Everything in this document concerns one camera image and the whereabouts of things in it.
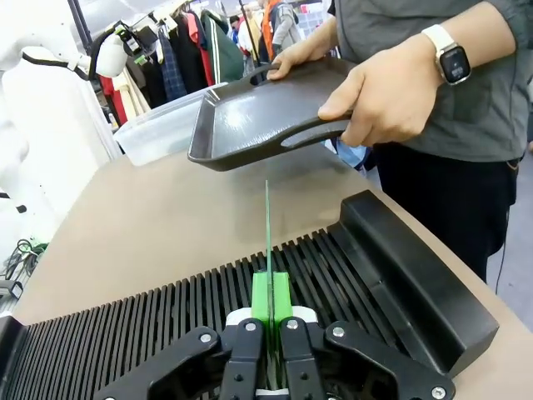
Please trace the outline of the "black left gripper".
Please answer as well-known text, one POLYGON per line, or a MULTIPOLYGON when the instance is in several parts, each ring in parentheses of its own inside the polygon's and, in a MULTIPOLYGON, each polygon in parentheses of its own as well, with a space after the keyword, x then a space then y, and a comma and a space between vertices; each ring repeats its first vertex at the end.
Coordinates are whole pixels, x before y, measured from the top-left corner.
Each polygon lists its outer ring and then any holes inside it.
POLYGON ((120 38, 126 55, 139 57, 150 56, 156 51, 159 42, 156 28, 150 25, 130 27, 124 23, 120 25, 120 38))

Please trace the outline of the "green-tipped right gripper left finger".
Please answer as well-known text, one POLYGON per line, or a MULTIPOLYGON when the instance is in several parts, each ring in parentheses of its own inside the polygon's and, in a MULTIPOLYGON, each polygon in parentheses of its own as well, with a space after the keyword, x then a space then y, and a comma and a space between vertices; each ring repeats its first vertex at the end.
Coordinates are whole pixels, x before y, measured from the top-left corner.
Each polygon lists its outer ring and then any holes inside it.
POLYGON ((219 388, 220 399, 254 399, 268 318, 273 272, 256 272, 252 305, 219 334, 196 327, 106 387, 96 399, 197 399, 219 388))

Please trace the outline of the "green-tipped right gripper right finger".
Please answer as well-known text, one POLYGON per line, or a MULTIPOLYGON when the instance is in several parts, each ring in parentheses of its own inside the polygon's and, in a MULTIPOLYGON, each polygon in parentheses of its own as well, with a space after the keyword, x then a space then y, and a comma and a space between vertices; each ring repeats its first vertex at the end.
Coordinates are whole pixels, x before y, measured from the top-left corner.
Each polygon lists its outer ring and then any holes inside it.
POLYGON ((289 277, 272 275, 272 318, 292 399, 452 399, 444 375, 387 346, 351 322, 321 327, 293 307, 289 277))

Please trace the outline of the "person's right hand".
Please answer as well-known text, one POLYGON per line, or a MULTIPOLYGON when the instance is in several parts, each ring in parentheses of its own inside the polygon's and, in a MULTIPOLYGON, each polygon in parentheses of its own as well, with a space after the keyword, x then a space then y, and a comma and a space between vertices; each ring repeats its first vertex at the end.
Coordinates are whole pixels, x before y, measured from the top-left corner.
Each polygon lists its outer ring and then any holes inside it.
POLYGON ((270 81, 283 79, 293 67, 319 60, 337 45, 338 39, 334 32, 317 29, 307 39, 291 45, 277 55, 273 69, 266 77, 270 81))

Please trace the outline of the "person's left hand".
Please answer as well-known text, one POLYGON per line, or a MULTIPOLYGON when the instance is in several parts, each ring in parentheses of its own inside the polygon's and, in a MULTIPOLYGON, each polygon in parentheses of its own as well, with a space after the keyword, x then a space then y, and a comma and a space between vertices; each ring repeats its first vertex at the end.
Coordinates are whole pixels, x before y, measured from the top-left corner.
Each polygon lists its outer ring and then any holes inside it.
POLYGON ((349 146, 404 142, 420 135, 442 84, 436 49, 419 33, 354 67, 319 108, 332 120, 352 111, 341 140, 349 146))

